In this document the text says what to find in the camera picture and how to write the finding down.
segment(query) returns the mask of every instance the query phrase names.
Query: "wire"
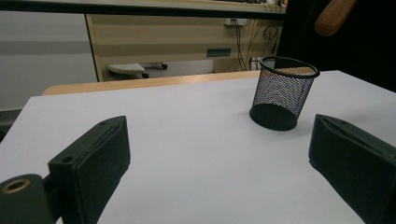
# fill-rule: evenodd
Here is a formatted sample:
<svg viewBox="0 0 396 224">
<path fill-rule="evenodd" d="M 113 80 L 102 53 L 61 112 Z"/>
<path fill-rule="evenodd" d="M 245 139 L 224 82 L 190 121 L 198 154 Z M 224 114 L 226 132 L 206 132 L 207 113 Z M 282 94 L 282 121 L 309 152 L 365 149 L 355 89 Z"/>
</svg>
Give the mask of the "wire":
<svg viewBox="0 0 396 224">
<path fill-rule="evenodd" d="M 254 35 L 250 35 L 250 40 L 249 40 L 248 47 L 247 47 L 247 57 L 246 57 L 246 60 L 250 60 L 250 59 L 251 59 L 251 57 L 250 57 L 251 47 L 253 46 L 253 41 L 254 41 L 254 39 L 256 38 L 257 34 L 259 33 L 260 29 L 262 28 L 262 24 L 263 24 L 263 20 L 261 20 L 260 25 L 257 26 L 257 27 L 258 27 L 257 31 L 254 32 L 254 28 L 255 28 L 255 26 L 256 26 L 256 20 L 253 21 L 253 28 L 252 28 L 252 32 L 251 32 L 251 33 L 254 34 Z"/>
<path fill-rule="evenodd" d="M 247 65 L 245 64 L 244 58 L 241 52 L 241 31 L 239 30 L 239 22 L 236 19 L 232 19 L 233 23 L 235 23 L 235 30 L 236 30 L 236 44 L 238 47 L 238 62 L 239 66 L 241 66 L 242 71 L 247 71 Z"/>
<path fill-rule="evenodd" d="M 268 49 L 269 54 L 274 54 L 276 50 L 277 40 L 279 39 L 279 21 L 277 25 L 267 26 L 263 32 L 263 38 L 266 40 L 264 48 L 262 49 L 262 57 L 264 56 L 264 52 Z"/>
</svg>

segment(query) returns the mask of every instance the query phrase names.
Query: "brass ring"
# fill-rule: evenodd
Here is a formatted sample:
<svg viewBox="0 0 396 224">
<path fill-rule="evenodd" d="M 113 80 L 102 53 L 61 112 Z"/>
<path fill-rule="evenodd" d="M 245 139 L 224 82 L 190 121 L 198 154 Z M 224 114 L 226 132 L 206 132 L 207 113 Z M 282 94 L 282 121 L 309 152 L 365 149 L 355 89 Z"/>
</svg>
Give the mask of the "brass ring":
<svg viewBox="0 0 396 224">
<path fill-rule="evenodd" d="M 1 191 L 5 194 L 11 194 L 25 189 L 30 184 L 29 179 L 17 179 L 6 184 Z"/>
</svg>

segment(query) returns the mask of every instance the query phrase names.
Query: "black mesh cup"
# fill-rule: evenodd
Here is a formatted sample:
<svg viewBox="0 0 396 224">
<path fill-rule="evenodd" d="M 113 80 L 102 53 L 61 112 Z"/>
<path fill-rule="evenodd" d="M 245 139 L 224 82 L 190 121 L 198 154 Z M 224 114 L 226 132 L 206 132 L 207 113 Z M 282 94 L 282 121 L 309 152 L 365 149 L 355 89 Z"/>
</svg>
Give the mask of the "black mesh cup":
<svg viewBox="0 0 396 224">
<path fill-rule="evenodd" d="M 291 130 L 320 72 L 311 64 L 283 57 L 264 58 L 260 64 L 262 70 L 249 115 L 264 128 Z"/>
</svg>

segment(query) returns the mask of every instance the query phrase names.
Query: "table surface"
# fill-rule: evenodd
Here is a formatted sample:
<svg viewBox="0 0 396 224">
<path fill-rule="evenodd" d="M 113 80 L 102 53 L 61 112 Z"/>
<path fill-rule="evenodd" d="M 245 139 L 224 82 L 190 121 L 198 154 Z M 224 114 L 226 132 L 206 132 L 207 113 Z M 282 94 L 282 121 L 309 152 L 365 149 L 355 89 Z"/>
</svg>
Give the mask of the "table surface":
<svg viewBox="0 0 396 224">
<path fill-rule="evenodd" d="M 315 115 L 396 146 L 396 94 L 323 72 L 297 127 L 275 132 L 248 115 L 256 86 L 247 77 L 32 97 L 0 145 L 0 179 L 44 177 L 92 126 L 125 115 L 131 166 L 99 223 L 362 223 L 308 162 Z"/>
</svg>

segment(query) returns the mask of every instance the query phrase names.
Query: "electrical outlet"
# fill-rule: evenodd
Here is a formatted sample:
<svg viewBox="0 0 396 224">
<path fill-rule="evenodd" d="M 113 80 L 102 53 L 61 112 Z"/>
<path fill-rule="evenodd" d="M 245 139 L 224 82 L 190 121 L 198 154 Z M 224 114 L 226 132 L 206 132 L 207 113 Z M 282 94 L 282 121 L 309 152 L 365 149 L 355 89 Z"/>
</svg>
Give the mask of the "electrical outlet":
<svg viewBox="0 0 396 224">
<path fill-rule="evenodd" d="M 248 22 L 248 19 L 236 19 L 236 18 L 227 18 L 225 19 L 224 25 L 235 25 L 238 24 L 240 26 L 246 25 Z"/>
</svg>

